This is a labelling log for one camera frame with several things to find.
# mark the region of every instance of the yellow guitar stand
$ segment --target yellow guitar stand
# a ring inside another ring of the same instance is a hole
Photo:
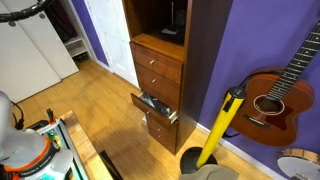
[[[232,87],[227,91],[205,146],[190,148],[182,155],[180,161],[182,174],[194,173],[204,164],[218,164],[212,152],[245,98],[246,92],[240,87]]]

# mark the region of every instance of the gray fabric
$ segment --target gray fabric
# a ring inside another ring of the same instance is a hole
[[[181,174],[179,180],[237,180],[239,174],[229,168],[206,164],[193,174]]]

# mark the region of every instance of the purple wall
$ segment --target purple wall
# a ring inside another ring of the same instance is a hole
[[[199,123],[212,128],[226,90],[238,85],[253,69],[286,66],[320,19],[319,0],[235,0],[212,73]],[[315,104],[301,114],[299,136],[288,147],[270,147],[239,135],[226,139],[274,171],[277,155],[286,148],[320,154],[320,53],[302,78],[315,90]]]
[[[86,34],[89,38],[91,47],[99,61],[104,63],[105,65],[109,66],[106,56],[103,52],[103,49],[101,47],[100,40],[97,36],[96,30],[93,26],[93,23],[91,21],[89,12],[87,10],[86,4],[84,3],[84,0],[72,0],[73,6],[77,11],[77,14],[81,20],[82,26],[84,30],[86,31]]]

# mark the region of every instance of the guitar sound hole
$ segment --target guitar sound hole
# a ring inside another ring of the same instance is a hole
[[[256,109],[267,115],[278,115],[284,110],[284,104],[280,100],[270,98],[266,95],[259,96],[254,101]]]

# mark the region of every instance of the white door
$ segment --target white door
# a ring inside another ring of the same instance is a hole
[[[20,11],[37,3],[36,0],[2,0],[2,2],[11,12]],[[19,24],[61,79],[78,71],[44,12],[19,21]]]
[[[111,69],[139,87],[122,1],[86,0],[85,2]]]
[[[0,13],[9,11],[0,1]],[[12,101],[21,101],[60,82],[19,23],[0,23],[0,90]]]

